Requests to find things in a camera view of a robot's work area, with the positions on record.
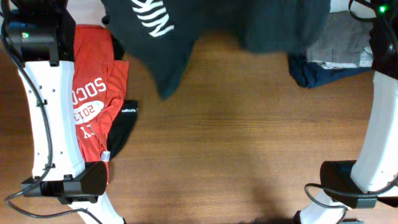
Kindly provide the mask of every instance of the black fabric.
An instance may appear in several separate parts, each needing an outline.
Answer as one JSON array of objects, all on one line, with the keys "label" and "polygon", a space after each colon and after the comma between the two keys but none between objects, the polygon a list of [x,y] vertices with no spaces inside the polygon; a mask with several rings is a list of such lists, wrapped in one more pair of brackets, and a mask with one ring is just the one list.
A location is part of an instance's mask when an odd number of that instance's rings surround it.
[{"label": "black fabric", "polygon": [[289,55],[289,73],[304,88],[315,88],[339,79],[370,71],[372,68],[324,69],[308,62],[303,55]]},{"label": "black fabric", "polygon": [[245,1],[241,45],[256,53],[303,52],[323,31],[329,0]]},{"label": "black fabric", "polygon": [[138,102],[135,100],[124,100],[121,110],[112,122],[111,129],[106,141],[110,158],[114,158],[122,151],[137,120]]},{"label": "black fabric", "polygon": [[[178,87],[199,36],[213,29],[236,34],[252,52],[298,52],[313,43],[327,19],[330,0],[102,0],[103,22],[121,45],[149,69],[159,95],[168,98]],[[140,5],[158,4],[137,12]],[[167,11],[156,15],[160,9]],[[150,35],[157,22],[169,15],[174,29]]]},{"label": "black fabric", "polygon": [[112,46],[115,60],[122,60],[124,55],[124,48],[119,41],[112,35]]}]

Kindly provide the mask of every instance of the green indicator light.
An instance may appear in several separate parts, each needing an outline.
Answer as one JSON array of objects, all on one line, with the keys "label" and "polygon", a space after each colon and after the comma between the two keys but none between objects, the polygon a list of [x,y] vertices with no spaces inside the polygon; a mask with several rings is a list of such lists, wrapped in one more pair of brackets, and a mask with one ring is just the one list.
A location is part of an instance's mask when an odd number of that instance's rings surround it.
[{"label": "green indicator light", "polygon": [[387,11],[387,6],[380,6],[379,10],[381,13],[385,13]]},{"label": "green indicator light", "polygon": [[22,38],[23,38],[23,39],[28,39],[28,38],[29,38],[29,34],[23,32],[23,33],[22,33]]}]

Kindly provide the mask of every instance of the red t-shirt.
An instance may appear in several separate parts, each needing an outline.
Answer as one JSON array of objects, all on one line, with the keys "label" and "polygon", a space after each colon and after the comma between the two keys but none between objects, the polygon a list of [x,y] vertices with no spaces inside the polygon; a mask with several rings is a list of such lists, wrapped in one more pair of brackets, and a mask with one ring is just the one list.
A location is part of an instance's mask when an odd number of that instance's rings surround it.
[{"label": "red t-shirt", "polygon": [[86,162],[101,161],[123,105],[129,62],[114,60],[111,34],[100,26],[76,26],[74,50],[72,101],[78,143]]}]

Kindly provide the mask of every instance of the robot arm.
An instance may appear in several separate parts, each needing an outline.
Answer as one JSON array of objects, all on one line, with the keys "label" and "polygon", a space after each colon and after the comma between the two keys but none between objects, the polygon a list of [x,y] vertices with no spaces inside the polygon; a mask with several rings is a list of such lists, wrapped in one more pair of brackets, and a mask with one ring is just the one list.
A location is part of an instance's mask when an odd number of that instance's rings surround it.
[{"label": "robot arm", "polygon": [[[377,201],[398,207],[398,3],[355,1],[376,14],[369,41],[374,55],[372,68],[376,71],[374,101],[363,150],[357,161],[322,164],[322,185],[306,185],[313,203],[297,212],[295,223],[344,223],[348,209],[374,208]],[[313,198],[309,187],[322,190]]]},{"label": "robot arm", "polygon": [[[113,209],[106,189],[104,162],[85,163],[78,147],[72,106],[75,21],[66,0],[1,2],[2,41],[19,69],[29,103],[34,137],[32,177],[6,203],[34,218],[78,212],[86,223],[125,223]],[[14,205],[25,197],[56,197],[73,210],[36,215]]]}]

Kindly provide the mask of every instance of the black t-shirt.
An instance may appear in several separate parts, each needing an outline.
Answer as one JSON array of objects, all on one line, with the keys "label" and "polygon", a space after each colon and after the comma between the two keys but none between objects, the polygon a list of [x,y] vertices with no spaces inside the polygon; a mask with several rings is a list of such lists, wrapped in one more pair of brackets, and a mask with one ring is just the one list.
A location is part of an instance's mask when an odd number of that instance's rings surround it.
[{"label": "black t-shirt", "polygon": [[227,29],[257,53],[296,53],[320,34],[330,0],[102,0],[112,34],[150,70],[161,98],[178,87],[199,36]]}]

